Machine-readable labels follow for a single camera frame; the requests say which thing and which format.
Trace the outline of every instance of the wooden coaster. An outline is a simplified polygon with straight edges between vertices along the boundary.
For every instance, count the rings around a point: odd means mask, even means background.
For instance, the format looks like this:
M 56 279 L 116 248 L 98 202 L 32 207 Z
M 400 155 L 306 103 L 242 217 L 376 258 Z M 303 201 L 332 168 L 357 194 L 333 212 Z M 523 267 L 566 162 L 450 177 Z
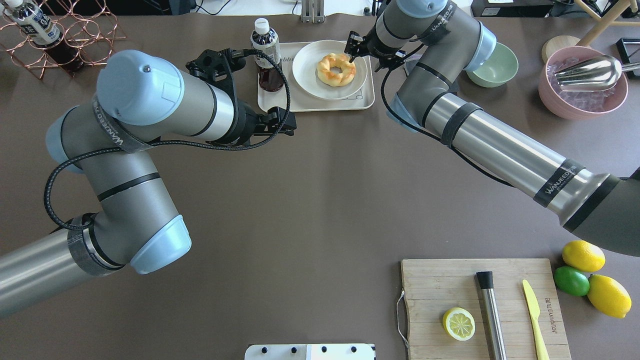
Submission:
M 564 49 L 565 47 L 575 46 L 575 44 L 578 44 L 578 41 L 580 41 L 579 38 L 569 35 L 560 35 L 547 40 L 547 42 L 542 45 L 542 62 L 547 63 L 549 56 L 554 52 Z

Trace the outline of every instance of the metal muddler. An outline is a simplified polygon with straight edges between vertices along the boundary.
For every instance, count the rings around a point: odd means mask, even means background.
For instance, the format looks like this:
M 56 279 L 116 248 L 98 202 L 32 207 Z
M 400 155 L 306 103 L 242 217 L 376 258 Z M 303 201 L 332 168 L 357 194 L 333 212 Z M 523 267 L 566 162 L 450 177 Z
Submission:
M 476 276 L 482 291 L 484 310 L 487 317 L 486 323 L 488 324 L 488 333 L 493 348 L 493 358 L 495 360 L 506 360 L 507 353 L 504 348 L 504 340 L 502 339 L 502 330 L 500 329 L 498 306 L 496 305 L 495 295 L 493 294 L 493 272 L 476 272 Z

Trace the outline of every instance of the bottle cap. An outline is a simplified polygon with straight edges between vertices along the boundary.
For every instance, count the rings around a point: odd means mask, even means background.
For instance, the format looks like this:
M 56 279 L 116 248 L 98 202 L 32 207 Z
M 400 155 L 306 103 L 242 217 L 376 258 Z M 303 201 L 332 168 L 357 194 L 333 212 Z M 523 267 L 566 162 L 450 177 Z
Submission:
M 22 3 L 24 2 L 23 0 L 4 0 L 7 4 L 7 6 L 9 6 L 10 8 L 17 8 L 18 6 L 22 5 Z
M 257 19 L 254 23 L 255 32 L 264 35 L 269 32 L 269 21 L 263 17 Z

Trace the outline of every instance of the yellow knife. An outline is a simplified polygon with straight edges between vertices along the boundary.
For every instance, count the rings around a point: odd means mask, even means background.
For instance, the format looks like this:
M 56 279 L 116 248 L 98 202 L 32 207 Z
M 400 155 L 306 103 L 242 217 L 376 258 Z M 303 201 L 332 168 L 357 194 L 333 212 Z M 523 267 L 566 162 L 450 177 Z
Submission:
M 542 338 L 542 332 L 538 325 L 538 317 L 540 316 L 540 305 L 538 305 L 538 299 L 533 292 L 529 281 L 523 280 L 522 287 L 524 288 L 524 295 L 527 299 L 527 306 L 529 307 L 529 315 L 531 316 L 531 326 L 533 327 L 533 337 L 536 340 L 536 354 L 538 360 L 549 360 L 549 354 L 547 353 L 547 347 L 545 341 Z

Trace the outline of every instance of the bottle label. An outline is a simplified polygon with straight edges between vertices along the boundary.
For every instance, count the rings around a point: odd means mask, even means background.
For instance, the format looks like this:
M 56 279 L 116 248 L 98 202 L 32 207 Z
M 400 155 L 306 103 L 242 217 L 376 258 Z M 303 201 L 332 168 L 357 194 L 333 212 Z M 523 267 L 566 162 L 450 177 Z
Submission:
M 280 63 L 280 41 L 278 39 L 278 35 L 275 36 L 275 38 L 270 44 L 260 45 L 252 40 L 251 45 L 254 49 L 260 50 L 263 53 L 267 54 L 267 56 L 269 56 L 273 60 L 273 62 L 275 62 L 276 64 Z M 272 64 L 270 64 L 264 58 L 260 58 L 258 56 L 254 56 L 254 58 L 255 58 L 255 63 L 258 64 L 258 66 L 263 69 L 270 69 L 273 67 Z
M 33 14 L 23 19 L 12 18 L 38 45 L 50 45 L 60 37 L 60 28 L 51 19 L 37 9 Z

